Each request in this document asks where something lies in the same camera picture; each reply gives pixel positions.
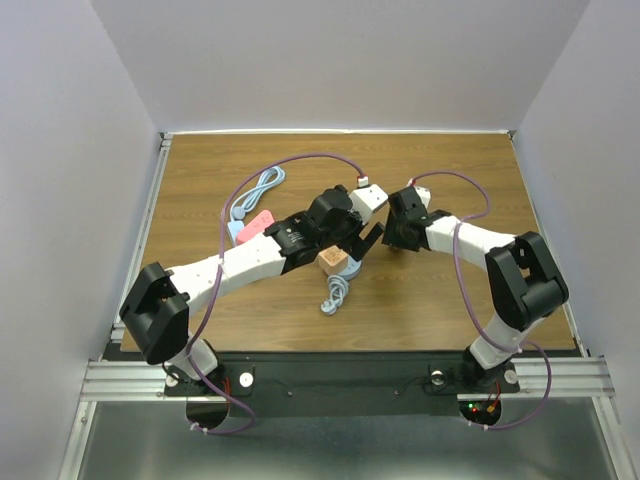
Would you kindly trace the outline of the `white rectangular power strip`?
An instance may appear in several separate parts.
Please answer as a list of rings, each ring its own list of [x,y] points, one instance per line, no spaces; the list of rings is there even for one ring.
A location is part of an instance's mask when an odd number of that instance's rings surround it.
[[[238,234],[245,228],[242,220],[231,220],[226,224],[228,236],[233,244],[236,244]]]

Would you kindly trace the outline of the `white round power strip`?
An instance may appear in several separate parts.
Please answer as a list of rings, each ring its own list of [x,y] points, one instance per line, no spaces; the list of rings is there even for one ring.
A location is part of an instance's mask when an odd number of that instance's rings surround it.
[[[345,268],[337,273],[337,276],[343,278],[346,281],[351,281],[360,273],[361,267],[361,261],[356,261],[351,256],[348,256]]]

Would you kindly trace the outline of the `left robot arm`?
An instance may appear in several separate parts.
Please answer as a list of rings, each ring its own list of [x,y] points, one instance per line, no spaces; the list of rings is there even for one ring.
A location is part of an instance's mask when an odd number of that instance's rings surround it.
[[[353,191],[337,185],[317,196],[308,209],[274,222],[224,253],[171,268],[151,263],[130,287],[120,319],[148,364],[169,363],[199,393],[213,393],[222,384],[223,371],[213,348],[190,333],[190,318],[246,285],[313,263],[330,247],[362,259],[384,228],[376,224],[366,237],[360,233],[387,201],[376,184]]]

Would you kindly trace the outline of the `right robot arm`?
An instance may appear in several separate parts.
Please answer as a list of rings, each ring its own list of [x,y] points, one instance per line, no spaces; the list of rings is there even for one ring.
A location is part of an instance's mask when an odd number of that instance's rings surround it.
[[[429,212],[430,192],[408,186],[389,196],[382,243],[397,249],[447,253],[487,273],[494,306],[488,325],[463,352],[460,378],[472,390],[491,384],[529,333],[569,298],[569,290],[543,237],[536,232],[493,232],[454,215]]]

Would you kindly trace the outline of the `pink triangular power strip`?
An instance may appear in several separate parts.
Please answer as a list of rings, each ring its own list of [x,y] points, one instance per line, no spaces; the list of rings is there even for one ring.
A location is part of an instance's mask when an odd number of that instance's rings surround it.
[[[246,243],[256,235],[263,233],[274,223],[274,217],[269,210],[260,211],[249,223],[247,223],[236,235],[237,245]]]

